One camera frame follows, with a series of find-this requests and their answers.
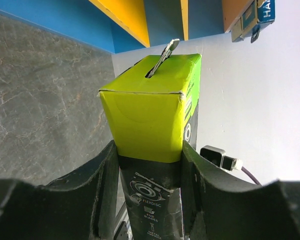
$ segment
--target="concrete floor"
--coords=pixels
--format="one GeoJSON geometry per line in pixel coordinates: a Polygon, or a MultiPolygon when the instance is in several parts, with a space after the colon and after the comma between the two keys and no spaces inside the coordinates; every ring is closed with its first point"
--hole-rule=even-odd
{"type": "Polygon", "coordinates": [[[114,77],[109,53],[0,15],[0,178],[46,185],[95,157],[114,77]]]}

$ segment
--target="blue panel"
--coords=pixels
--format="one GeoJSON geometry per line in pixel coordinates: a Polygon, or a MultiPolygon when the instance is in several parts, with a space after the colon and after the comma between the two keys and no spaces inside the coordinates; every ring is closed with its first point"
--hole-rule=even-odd
{"type": "Polygon", "coordinates": [[[184,40],[180,0],[144,0],[151,46],[184,40]]]}
{"type": "Polygon", "coordinates": [[[111,19],[89,0],[0,0],[0,14],[114,53],[111,19]]]}
{"type": "Polygon", "coordinates": [[[189,39],[223,34],[222,0],[188,0],[189,39]]]}
{"type": "Polygon", "coordinates": [[[116,24],[114,21],[111,22],[112,37],[114,44],[114,52],[122,53],[136,49],[145,48],[138,40],[127,33],[122,27],[116,24]]]}

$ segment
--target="black cable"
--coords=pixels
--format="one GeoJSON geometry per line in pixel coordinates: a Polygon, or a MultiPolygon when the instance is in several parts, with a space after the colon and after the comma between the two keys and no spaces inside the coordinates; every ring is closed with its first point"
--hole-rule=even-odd
{"type": "Polygon", "coordinates": [[[255,176],[249,172],[244,166],[241,168],[241,171],[244,172],[245,174],[248,175],[249,178],[251,178],[251,180],[257,184],[257,185],[261,185],[261,183],[255,178],[255,176]]]}

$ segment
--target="gray floor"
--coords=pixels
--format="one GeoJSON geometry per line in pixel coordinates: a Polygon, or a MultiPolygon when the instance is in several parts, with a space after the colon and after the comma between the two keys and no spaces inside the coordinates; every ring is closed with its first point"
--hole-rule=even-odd
{"type": "Polygon", "coordinates": [[[0,15],[0,178],[45,185],[95,157],[114,77],[109,53],[0,15]]]}

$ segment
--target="yellow shelf divider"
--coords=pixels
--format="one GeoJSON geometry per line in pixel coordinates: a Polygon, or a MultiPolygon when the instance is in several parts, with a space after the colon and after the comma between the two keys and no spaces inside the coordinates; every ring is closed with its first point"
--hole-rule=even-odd
{"type": "Polygon", "coordinates": [[[150,47],[143,0],[90,0],[145,47],[150,47]]]}
{"type": "Polygon", "coordinates": [[[184,40],[189,40],[189,18],[188,18],[188,0],[181,1],[181,14],[182,14],[182,25],[183,25],[183,36],[184,40]]]}

